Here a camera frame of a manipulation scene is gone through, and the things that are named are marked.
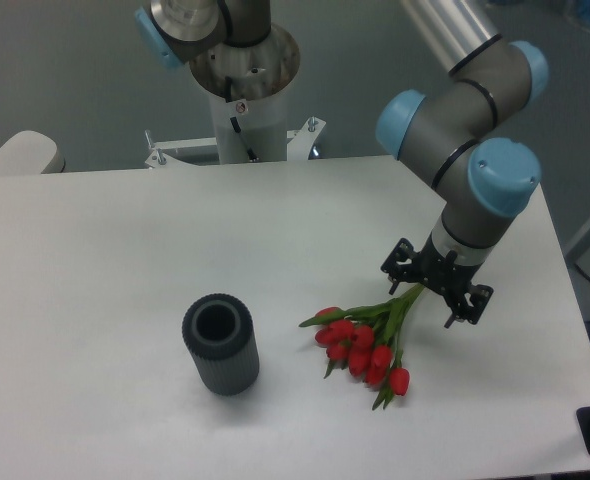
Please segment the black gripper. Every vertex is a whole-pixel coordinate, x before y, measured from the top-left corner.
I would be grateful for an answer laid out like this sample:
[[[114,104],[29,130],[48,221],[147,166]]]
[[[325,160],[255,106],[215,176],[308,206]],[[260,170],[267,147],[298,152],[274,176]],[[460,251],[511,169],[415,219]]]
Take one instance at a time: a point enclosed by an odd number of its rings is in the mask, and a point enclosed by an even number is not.
[[[477,325],[492,298],[492,287],[473,283],[482,264],[478,250],[448,235],[431,234],[419,253],[408,239],[401,238],[380,269],[391,283],[389,295],[401,283],[422,283],[442,296],[451,310],[444,327],[450,328],[454,323]]]

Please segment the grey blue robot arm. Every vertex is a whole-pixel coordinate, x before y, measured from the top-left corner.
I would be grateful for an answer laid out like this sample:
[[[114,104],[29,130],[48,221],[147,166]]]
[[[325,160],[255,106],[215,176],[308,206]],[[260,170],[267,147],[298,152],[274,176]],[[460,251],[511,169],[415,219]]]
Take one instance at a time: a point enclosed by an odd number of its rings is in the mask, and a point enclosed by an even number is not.
[[[473,277],[541,179],[531,150],[492,131],[545,90],[549,67],[533,45],[505,41],[475,1],[403,7],[452,84],[434,98],[395,96],[375,136],[445,206],[425,245],[399,241],[382,269],[393,285],[418,283],[440,295],[452,321],[476,323],[493,291]],[[208,93],[222,163],[293,157],[284,94],[300,52],[268,2],[149,1],[135,23],[162,64],[188,67]]]

